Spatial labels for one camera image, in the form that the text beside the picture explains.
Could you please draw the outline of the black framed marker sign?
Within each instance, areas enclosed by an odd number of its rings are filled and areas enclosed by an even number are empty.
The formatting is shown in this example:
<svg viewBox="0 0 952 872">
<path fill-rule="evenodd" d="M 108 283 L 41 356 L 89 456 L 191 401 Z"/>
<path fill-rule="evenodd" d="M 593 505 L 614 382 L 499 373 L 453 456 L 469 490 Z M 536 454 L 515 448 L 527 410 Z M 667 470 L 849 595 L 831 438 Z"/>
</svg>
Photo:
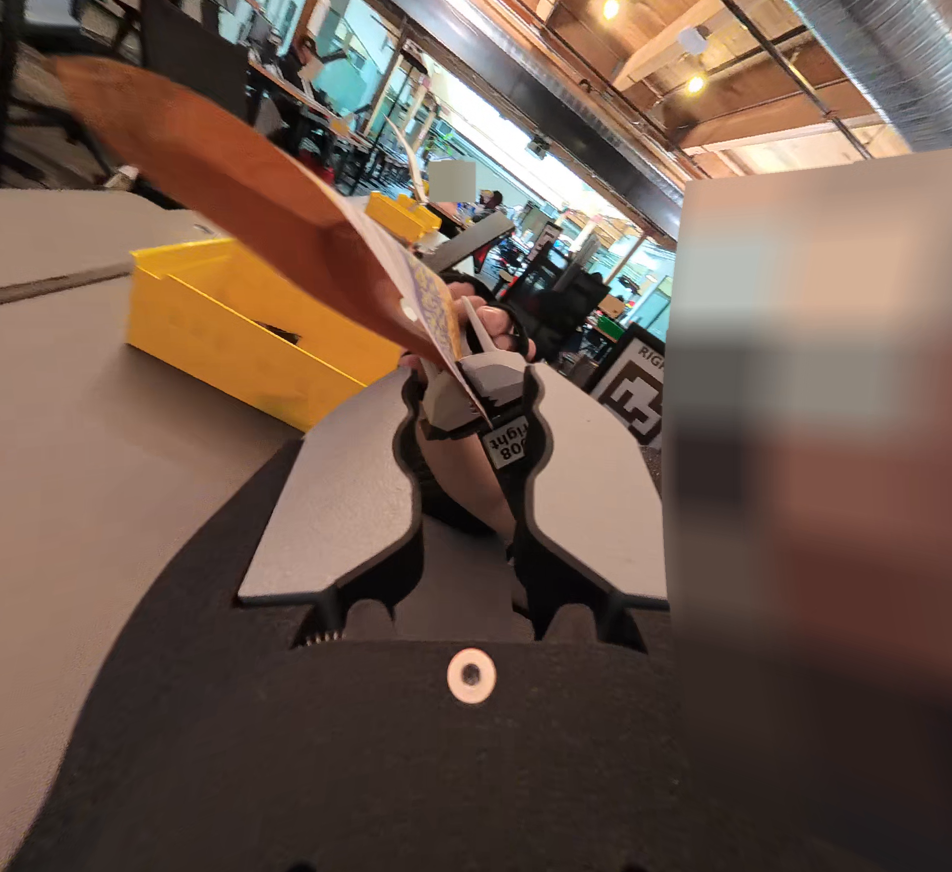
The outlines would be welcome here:
<svg viewBox="0 0 952 872">
<path fill-rule="evenodd" d="M 633 324 L 583 387 L 652 450 L 661 447 L 664 353 L 662 340 Z"/>
</svg>

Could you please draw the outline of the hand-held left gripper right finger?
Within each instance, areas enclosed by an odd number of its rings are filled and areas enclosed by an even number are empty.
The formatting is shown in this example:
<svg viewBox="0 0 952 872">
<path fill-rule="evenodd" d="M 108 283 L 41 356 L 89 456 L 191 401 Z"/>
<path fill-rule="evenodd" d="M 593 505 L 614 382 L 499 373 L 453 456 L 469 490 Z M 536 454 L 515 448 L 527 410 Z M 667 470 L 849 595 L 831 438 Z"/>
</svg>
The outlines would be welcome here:
<svg viewBox="0 0 952 872">
<path fill-rule="evenodd" d="M 668 612 L 659 492 L 636 440 L 550 366 L 529 366 L 516 577 L 537 640 L 588 612 L 597 640 L 640 640 L 637 611 Z"/>
</svg>

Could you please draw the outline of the patterned origami paper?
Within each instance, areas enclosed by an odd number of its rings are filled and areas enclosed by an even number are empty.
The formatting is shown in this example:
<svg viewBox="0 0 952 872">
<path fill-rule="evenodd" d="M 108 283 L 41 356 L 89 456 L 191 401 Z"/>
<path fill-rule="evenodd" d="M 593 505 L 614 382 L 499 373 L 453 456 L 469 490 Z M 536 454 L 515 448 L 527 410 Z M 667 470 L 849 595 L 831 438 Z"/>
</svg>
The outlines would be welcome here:
<svg viewBox="0 0 952 872">
<path fill-rule="evenodd" d="M 117 157 L 319 303 L 444 370 L 465 420 L 489 419 L 460 367 L 446 283 L 366 212 L 183 85 L 110 58 L 57 56 L 47 67 L 71 114 Z"/>
</svg>

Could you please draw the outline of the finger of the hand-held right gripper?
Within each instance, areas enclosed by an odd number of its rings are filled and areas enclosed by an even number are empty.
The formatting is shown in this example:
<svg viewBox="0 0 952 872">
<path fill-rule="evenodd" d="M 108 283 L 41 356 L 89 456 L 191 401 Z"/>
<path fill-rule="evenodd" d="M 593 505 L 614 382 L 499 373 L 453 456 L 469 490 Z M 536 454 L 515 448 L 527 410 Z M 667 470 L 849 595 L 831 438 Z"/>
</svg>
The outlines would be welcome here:
<svg viewBox="0 0 952 872">
<path fill-rule="evenodd" d="M 482 352 L 463 358 L 463 375 L 484 407 L 504 407 L 522 397 L 527 366 L 514 351 Z"/>
<path fill-rule="evenodd" d="M 435 364 L 422 364 L 422 371 L 423 437 L 457 439 L 480 431 L 483 416 L 458 379 Z"/>
</svg>

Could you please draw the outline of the dark slanted board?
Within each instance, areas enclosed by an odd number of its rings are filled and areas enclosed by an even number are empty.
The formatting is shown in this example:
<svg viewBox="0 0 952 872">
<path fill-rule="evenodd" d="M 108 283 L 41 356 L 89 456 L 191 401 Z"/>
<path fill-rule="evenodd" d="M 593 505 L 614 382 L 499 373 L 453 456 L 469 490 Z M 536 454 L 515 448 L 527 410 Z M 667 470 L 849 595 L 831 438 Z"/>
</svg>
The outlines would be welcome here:
<svg viewBox="0 0 952 872">
<path fill-rule="evenodd" d="M 471 223 L 456 237 L 443 242 L 431 252 L 423 253 L 421 261 L 432 271 L 443 273 L 456 267 L 478 251 L 491 247 L 515 230 L 515 222 L 496 210 L 481 221 Z"/>
</svg>

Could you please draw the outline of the black high-back chair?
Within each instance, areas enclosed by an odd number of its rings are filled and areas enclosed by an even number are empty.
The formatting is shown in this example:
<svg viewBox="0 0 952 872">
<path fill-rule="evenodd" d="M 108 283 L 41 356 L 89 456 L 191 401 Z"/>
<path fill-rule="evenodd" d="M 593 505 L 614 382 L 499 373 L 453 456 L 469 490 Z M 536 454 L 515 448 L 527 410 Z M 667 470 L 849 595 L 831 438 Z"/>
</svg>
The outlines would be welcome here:
<svg viewBox="0 0 952 872">
<path fill-rule="evenodd" d="M 247 53 L 168 0 L 139 0 L 145 69 L 199 93 L 248 122 Z"/>
</svg>

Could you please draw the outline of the yellow plastic bin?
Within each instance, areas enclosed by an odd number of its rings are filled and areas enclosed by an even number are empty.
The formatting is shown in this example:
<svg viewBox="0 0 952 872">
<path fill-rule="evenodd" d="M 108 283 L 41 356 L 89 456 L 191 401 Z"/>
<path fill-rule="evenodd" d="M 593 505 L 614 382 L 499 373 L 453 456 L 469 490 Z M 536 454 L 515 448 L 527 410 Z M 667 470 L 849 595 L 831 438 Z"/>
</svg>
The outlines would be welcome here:
<svg viewBox="0 0 952 872">
<path fill-rule="evenodd" d="M 232 238 L 131 257 L 127 343 L 301 432 L 398 365 Z"/>
<path fill-rule="evenodd" d="M 418 244 L 429 234 L 437 233 L 442 226 L 437 215 L 405 194 L 399 194 L 394 199 L 382 192 L 372 191 L 367 197 L 364 211 L 407 247 Z"/>
</svg>

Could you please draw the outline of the black ceiling pipe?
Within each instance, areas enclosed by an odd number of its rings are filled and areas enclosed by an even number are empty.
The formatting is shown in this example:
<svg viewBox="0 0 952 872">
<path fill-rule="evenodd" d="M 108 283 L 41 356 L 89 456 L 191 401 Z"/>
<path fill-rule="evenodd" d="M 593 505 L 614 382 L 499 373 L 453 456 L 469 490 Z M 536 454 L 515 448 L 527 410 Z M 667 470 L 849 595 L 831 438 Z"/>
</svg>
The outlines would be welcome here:
<svg viewBox="0 0 952 872">
<path fill-rule="evenodd" d="M 833 125 L 839 134 L 848 141 L 854 151 L 865 161 L 873 160 L 872 153 L 865 144 L 856 137 L 854 132 L 844 123 L 844 121 L 830 108 L 825 100 L 820 96 L 816 88 L 805 78 L 803 73 L 795 67 L 792 62 L 786 58 L 779 50 L 779 47 L 762 32 L 750 16 L 744 11 L 736 0 L 719 0 L 721 4 L 729 11 L 731 16 L 744 26 L 753 40 L 766 52 L 769 58 L 779 67 L 779 69 L 792 80 L 803 96 L 819 111 L 823 119 L 828 124 Z"/>
</svg>

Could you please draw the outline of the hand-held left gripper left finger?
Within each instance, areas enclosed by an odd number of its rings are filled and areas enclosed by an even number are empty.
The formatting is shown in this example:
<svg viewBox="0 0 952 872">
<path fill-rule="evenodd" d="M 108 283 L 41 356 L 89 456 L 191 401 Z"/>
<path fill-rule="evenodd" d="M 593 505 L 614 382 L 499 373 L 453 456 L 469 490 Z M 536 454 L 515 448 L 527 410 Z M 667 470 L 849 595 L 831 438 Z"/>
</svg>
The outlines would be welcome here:
<svg viewBox="0 0 952 872">
<path fill-rule="evenodd" d="M 240 604 L 310 605 L 321 623 L 342 623 L 347 586 L 414 538 L 420 492 L 398 460 L 412 381 L 398 367 L 304 435 L 238 588 Z"/>
</svg>

